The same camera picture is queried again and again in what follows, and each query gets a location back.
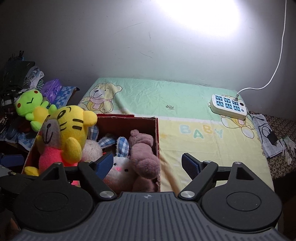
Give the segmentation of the pile of clothes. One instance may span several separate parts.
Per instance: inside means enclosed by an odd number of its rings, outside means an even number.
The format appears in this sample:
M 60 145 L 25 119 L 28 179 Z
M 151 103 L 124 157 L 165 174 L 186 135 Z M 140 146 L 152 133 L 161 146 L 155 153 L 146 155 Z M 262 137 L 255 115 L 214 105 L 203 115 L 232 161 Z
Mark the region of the pile of clothes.
M 34 61 L 25 61 L 23 51 L 12 55 L 1 69 L 1 106 L 10 105 L 30 89 L 41 90 L 44 73 Z

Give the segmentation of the yellow tiger plush pink shirt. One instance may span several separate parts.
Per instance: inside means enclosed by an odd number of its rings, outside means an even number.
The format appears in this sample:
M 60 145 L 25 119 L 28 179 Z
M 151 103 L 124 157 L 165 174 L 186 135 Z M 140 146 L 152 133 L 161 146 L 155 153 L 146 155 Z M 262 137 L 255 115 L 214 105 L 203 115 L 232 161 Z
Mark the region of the yellow tiger plush pink shirt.
M 88 128 L 97 123 L 97 115 L 77 105 L 64 106 L 50 114 L 44 121 L 35 140 L 40 154 L 38 166 L 24 167 L 23 172 L 40 176 L 53 163 L 76 167 L 82 159 Z

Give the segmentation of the green frog plush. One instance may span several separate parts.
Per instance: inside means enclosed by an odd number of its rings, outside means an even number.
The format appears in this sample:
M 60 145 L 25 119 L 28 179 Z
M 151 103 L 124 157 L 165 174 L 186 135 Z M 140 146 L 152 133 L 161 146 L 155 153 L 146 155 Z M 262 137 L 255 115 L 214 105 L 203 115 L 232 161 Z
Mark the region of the green frog plush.
M 14 102 L 16 112 L 30 122 L 33 131 L 38 132 L 48 115 L 54 113 L 57 107 L 48 101 L 43 101 L 41 92 L 30 89 L 23 92 Z

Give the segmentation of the printed paper sheet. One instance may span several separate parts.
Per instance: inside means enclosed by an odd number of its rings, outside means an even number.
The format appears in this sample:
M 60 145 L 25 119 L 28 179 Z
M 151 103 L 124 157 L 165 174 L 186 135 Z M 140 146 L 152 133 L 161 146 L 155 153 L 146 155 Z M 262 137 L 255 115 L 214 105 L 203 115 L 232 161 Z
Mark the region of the printed paper sheet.
M 273 131 L 263 114 L 252 114 L 251 119 L 258 133 L 264 154 L 267 158 L 272 158 L 282 152 L 282 145 L 278 139 L 277 145 L 273 146 L 267 138 L 267 135 Z

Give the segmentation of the white power strip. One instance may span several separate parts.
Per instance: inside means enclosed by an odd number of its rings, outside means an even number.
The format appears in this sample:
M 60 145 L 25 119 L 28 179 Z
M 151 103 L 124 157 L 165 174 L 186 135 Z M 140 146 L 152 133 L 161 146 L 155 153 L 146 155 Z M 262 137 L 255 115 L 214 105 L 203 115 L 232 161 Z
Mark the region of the white power strip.
M 243 101 L 235 100 L 234 97 L 224 95 L 212 95 L 208 103 L 213 113 L 236 118 L 238 120 L 245 120 L 247 117 L 247 108 Z

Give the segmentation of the dark patterned cloth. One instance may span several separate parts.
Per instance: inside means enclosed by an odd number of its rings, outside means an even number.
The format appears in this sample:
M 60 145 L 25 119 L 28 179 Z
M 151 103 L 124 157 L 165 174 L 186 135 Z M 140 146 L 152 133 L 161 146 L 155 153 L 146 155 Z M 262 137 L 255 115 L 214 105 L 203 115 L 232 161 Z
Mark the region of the dark patterned cloth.
M 251 112 L 273 180 L 295 170 L 295 121 Z

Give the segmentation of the black charger adapter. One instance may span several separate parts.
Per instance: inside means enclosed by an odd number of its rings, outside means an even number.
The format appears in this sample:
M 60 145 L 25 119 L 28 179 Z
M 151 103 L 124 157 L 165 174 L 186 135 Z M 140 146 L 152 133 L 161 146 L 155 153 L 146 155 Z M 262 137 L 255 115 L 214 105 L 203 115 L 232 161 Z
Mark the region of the black charger adapter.
M 276 136 L 274 131 L 271 131 L 268 135 L 267 135 L 268 140 L 270 141 L 270 143 L 273 146 L 276 146 L 278 143 L 278 137 Z

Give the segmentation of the mauve bear plush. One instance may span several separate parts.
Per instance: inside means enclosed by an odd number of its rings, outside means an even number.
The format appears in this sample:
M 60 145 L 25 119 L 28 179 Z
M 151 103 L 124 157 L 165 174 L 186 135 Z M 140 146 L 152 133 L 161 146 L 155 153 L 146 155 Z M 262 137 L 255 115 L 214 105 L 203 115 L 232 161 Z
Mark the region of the mauve bear plush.
M 135 192 L 157 192 L 160 174 L 160 160 L 153 153 L 154 139 L 151 135 L 132 130 L 129 137 L 130 160 L 137 178 L 133 185 Z

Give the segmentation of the purple plastic bag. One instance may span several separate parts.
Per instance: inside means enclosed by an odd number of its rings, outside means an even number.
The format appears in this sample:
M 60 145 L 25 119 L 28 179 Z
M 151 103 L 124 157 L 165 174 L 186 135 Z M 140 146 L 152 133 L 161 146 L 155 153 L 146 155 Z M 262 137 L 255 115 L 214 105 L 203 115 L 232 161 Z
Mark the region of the purple plastic bag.
M 50 104 L 53 104 L 61 88 L 62 85 L 59 79 L 53 79 L 46 82 L 41 89 L 43 99 Z

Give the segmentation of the white work gloves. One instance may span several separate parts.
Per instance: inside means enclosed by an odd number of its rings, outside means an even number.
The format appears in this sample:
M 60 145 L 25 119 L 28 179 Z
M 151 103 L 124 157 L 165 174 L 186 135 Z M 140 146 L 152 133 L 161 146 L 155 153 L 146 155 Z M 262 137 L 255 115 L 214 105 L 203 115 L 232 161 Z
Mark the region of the white work gloves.
M 295 160 L 295 142 L 289 136 L 280 139 L 282 145 L 282 156 L 288 165 Z

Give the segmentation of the white rabbit plush blue ears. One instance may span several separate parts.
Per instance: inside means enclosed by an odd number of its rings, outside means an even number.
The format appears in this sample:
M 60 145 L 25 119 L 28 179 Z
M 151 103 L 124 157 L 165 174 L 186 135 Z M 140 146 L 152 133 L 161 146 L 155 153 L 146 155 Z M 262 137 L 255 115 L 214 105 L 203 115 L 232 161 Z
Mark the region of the white rabbit plush blue ears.
M 82 150 L 82 158 L 80 162 L 95 162 L 103 156 L 103 151 L 115 144 L 115 138 L 111 134 L 103 136 L 100 140 L 99 129 L 97 126 L 88 128 L 87 140 Z

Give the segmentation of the baby print bed sheet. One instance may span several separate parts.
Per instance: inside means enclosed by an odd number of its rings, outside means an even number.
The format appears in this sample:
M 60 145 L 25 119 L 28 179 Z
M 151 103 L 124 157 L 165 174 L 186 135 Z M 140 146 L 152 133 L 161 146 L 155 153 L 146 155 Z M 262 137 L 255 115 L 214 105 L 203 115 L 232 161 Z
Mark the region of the baby print bed sheet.
M 181 166 L 184 153 L 220 166 L 243 162 L 273 187 L 251 118 L 237 120 L 213 113 L 208 103 L 214 94 L 232 97 L 234 91 L 167 81 L 99 78 L 79 105 L 95 113 L 158 119 L 162 191 L 179 192 L 190 182 Z

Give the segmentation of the red cardboard box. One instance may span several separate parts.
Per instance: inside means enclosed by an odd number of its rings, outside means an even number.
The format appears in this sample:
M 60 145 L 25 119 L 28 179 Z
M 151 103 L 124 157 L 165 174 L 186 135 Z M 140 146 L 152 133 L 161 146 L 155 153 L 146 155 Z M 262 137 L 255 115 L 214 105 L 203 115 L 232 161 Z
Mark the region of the red cardboard box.
M 128 118 L 126 118 L 126 119 L 124 120 L 124 124 L 127 125 L 129 131 L 132 131 L 130 127 L 132 126 L 133 123 L 134 123 L 134 122 L 133 122 L 132 120 L 129 120 Z M 143 125 L 138 125 L 137 128 L 136 128 L 135 130 L 138 130 L 140 133 L 146 133 L 146 134 L 148 134 L 146 128 L 144 128 Z

